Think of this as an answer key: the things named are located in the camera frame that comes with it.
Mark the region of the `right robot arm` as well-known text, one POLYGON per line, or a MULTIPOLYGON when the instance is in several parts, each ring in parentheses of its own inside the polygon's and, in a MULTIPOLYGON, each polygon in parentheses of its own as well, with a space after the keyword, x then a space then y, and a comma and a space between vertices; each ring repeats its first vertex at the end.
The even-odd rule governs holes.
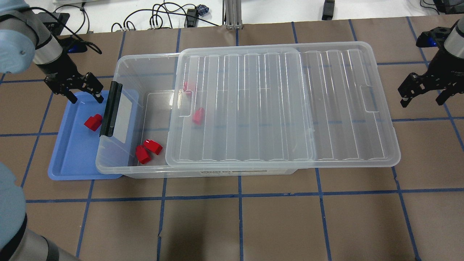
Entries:
POLYGON ((410 73, 398 88, 401 106, 406 108, 416 96, 440 90, 436 98, 443 105, 451 96, 464 92, 464 33, 463 19, 451 28, 437 27, 419 35, 416 46, 438 48, 427 71, 410 73))

